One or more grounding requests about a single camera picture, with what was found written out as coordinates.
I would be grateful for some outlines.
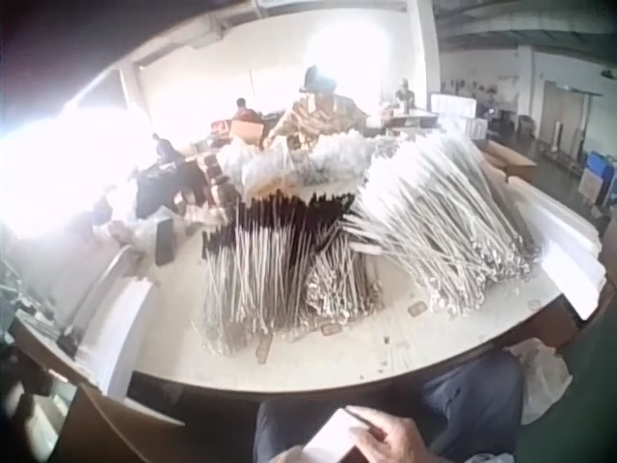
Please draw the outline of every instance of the door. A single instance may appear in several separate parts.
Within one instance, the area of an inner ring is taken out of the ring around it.
[[[540,140],[551,144],[555,124],[563,123],[559,148],[570,154],[575,133],[582,125],[584,95],[560,89],[553,82],[545,82]]]

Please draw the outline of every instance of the white wall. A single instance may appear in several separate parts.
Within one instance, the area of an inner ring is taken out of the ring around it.
[[[594,63],[546,53],[536,53],[535,58],[534,121],[542,119],[546,81],[601,94],[591,101],[583,149],[617,156],[617,81],[601,77],[603,67]]]
[[[552,81],[603,96],[593,97],[584,150],[617,155],[617,82],[600,76],[602,66],[594,63],[547,53],[533,53],[531,89],[528,78],[521,78],[519,51],[468,50],[443,53],[442,81],[464,79],[482,85],[497,85],[498,97],[513,103],[519,93],[531,94],[531,117],[539,126],[542,119],[544,84]]]
[[[496,99],[512,104],[518,100],[518,52],[508,50],[466,50],[441,54],[442,82],[465,80],[466,86],[476,82],[485,88],[497,88]]]
[[[265,104],[258,101],[261,95],[274,91],[288,103],[302,85],[306,66],[312,64],[307,58],[310,40],[320,30],[356,19],[373,24],[388,39],[382,82],[382,94],[388,97],[401,78],[413,73],[406,14],[349,9],[287,14],[235,27],[219,42],[197,50],[183,47],[143,69],[141,80],[154,128],[185,143],[203,138],[213,119],[230,117],[239,96],[255,109]],[[362,50],[351,47],[350,52]],[[366,63],[367,69],[371,66],[374,63]]]

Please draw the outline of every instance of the blue jeans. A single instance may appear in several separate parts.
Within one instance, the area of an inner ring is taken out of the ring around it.
[[[444,418],[444,430],[430,441],[436,455],[455,463],[478,453],[514,453],[523,409],[523,371],[505,351],[494,351],[423,384],[401,379],[379,394],[348,401],[281,398],[261,403],[257,413],[255,463],[267,463],[303,445],[336,408],[362,405],[416,418],[426,409]]]

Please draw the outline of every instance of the hat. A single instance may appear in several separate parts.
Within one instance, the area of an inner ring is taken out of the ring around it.
[[[317,66],[311,66],[305,72],[305,85],[300,89],[303,93],[332,93],[336,89],[336,81],[322,73]]]

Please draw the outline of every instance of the round table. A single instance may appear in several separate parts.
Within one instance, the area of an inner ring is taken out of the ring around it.
[[[350,191],[355,183],[310,188],[300,195]],[[480,311],[451,319],[446,313],[422,311],[421,288],[393,263],[382,258],[375,258],[374,263],[383,287],[383,310],[343,326],[334,335],[314,332],[294,342],[274,336],[271,343],[256,340],[226,357],[204,349],[193,326],[204,302],[205,278],[201,236],[195,235],[182,246],[174,263],[152,269],[161,304],[152,317],[135,370],[184,385],[242,393],[357,386],[477,352],[478,347],[525,322],[560,295],[549,276],[537,267],[525,281],[491,288]],[[263,352],[267,352],[265,362]]]

